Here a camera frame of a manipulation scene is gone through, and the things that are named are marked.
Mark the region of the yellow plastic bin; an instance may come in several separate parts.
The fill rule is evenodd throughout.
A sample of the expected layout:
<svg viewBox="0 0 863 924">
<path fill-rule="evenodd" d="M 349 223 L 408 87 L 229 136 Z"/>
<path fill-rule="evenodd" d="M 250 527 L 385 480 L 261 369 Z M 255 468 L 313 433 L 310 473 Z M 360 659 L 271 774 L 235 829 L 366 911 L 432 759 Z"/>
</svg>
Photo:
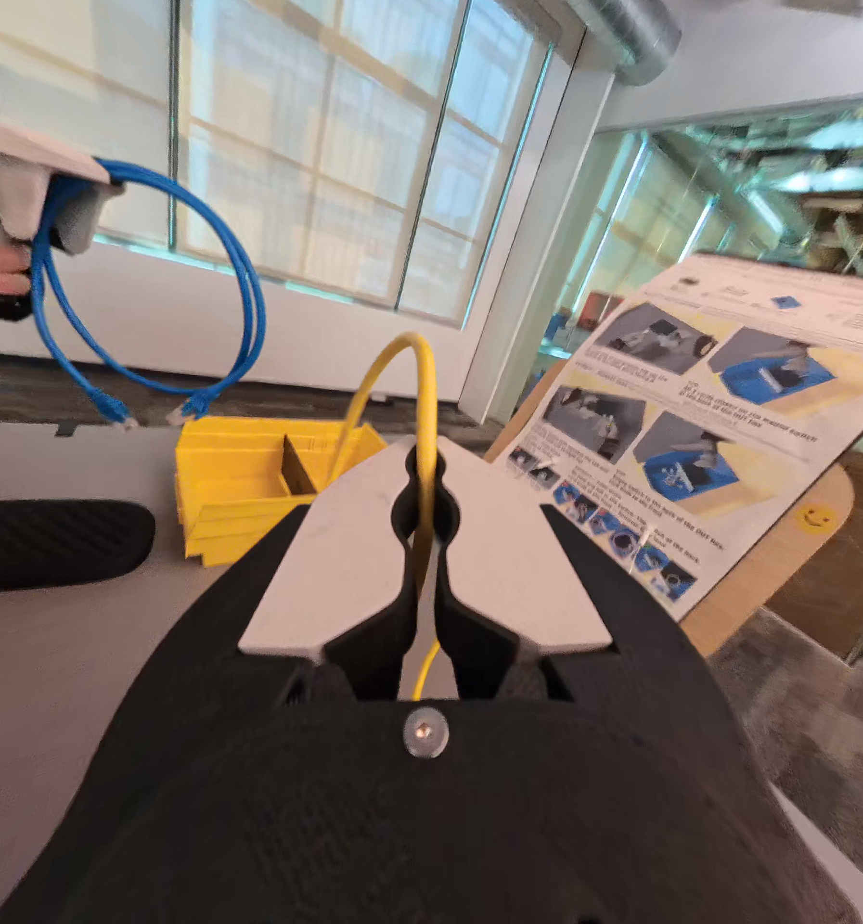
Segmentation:
<svg viewBox="0 0 863 924">
<path fill-rule="evenodd" d="M 315 498 L 288 496 L 280 474 L 289 435 L 322 491 L 341 422 L 205 417 L 183 425 L 174 489 L 183 555 L 210 568 L 231 565 L 287 514 Z"/>
</svg>

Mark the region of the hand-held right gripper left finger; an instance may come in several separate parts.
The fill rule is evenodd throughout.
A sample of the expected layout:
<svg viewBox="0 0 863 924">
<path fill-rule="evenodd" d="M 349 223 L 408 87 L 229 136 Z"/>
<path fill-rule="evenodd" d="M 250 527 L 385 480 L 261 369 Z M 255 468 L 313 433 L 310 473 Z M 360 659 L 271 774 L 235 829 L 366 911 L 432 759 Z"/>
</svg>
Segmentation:
<svg viewBox="0 0 863 924">
<path fill-rule="evenodd" d="M 414 439 L 311 502 L 238 643 L 248 655 L 402 659 L 414 642 Z"/>
</svg>

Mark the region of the cluster of silver ducts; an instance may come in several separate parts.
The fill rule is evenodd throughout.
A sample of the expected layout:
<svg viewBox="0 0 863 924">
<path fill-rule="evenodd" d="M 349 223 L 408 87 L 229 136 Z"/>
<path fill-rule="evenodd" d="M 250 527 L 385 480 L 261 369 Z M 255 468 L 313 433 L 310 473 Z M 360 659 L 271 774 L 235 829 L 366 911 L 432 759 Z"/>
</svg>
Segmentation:
<svg viewBox="0 0 863 924">
<path fill-rule="evenodd" d="M 683 33 L 661 1 L 568 1 L 587 31 L 608 49 L 629 86 L 645 86 L 670 65 Z"/>
</svg>

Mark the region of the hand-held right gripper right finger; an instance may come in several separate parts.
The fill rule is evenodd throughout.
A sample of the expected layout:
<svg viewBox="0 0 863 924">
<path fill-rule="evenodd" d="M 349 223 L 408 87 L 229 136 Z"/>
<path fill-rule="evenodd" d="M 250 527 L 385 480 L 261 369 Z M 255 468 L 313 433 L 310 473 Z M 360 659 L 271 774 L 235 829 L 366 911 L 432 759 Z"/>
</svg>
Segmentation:
<svg viewBox="0 0 863 924">
<path fill-rule="evenodd" d="M 523 653 L 586 653 L 610 646 L 580 578 L 526 476 L 438 439 L 444 500 L 456 506 L 451 537 L 438 533 L 456 602 L 506 629 Z"/>
</svg>

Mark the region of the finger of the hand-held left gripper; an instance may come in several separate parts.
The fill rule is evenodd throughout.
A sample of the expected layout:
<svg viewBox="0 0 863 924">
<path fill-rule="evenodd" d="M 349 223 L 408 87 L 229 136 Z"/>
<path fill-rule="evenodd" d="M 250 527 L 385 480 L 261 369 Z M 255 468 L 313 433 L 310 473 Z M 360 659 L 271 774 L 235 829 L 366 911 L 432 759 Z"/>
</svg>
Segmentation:
<svg viewBox="0 0 863 924">
<path fill-rule="evenodd" d="M 81 255 L 92 244 L 105 207 L 125 193 L 124 184 L 84 184 L 71 193 L 54 222 L 54 247 L 67 255 Z"/>
<path fill-rule="evenodd" d="M 60 179 L 112 184 L 109 170 L 91 155 L 42 133 L 0 122 L 0 222 L 8 237 L 32 240 L 36 236 L 48 194 Z M 57 217 L 47 219 L 49 231 L 54 230 Z"/>
</svg>

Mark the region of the printed instruction poster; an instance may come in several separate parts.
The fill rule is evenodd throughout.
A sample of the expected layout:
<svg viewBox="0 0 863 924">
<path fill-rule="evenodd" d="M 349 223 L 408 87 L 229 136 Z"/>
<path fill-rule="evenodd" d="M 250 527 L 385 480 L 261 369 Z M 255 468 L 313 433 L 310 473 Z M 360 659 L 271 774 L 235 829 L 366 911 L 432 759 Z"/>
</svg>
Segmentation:
<svg viewBox="0 0 863 924">
<path fill-rule="evenodd" d="M 712 255 L 663 271 L 487 452 L 714 653 L 851 512 L 863 279 Z"/>
</svg>

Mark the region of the dark bin divider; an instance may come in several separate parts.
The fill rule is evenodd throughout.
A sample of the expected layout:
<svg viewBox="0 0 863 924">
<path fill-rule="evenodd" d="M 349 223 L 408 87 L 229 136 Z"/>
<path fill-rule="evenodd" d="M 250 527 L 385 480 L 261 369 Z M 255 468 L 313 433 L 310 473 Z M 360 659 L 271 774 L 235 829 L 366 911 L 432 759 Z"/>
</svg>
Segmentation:
<svg viewBox="0 0 863 924">
<path fill-rule="evenodd" d="M 295 443 L 285 434 L 281 448 L 280 474 L 288 496 L 312 497 L 319 492 Z"/>
</svg>

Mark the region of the black textured pad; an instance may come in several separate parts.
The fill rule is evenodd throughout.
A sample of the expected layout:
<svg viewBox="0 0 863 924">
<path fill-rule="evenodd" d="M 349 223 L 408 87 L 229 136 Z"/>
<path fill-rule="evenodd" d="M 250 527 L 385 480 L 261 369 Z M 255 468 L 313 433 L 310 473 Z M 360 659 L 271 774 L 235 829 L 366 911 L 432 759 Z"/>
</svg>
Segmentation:
<svg viewBox="0 0 863 924">
<path fill-rule="evenodd" d="M 120 500 L 0 501 L 0 593 L 125 576 L 151 553 L 156 518 Z"/>
</svg>

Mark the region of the large grid window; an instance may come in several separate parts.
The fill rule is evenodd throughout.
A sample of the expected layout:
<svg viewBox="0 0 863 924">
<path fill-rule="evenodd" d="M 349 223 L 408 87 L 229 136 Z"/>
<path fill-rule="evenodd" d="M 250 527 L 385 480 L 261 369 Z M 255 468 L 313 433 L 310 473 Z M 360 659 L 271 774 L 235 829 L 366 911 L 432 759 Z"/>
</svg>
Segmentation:
<svg viewBox="0 0 863 924">
<path fill-rule="evenodd" d="M 527 2 L 0 1 L 0 119 L 167 172 L 262 275 L 463 326 L 558 37 Z"/>
</svg>

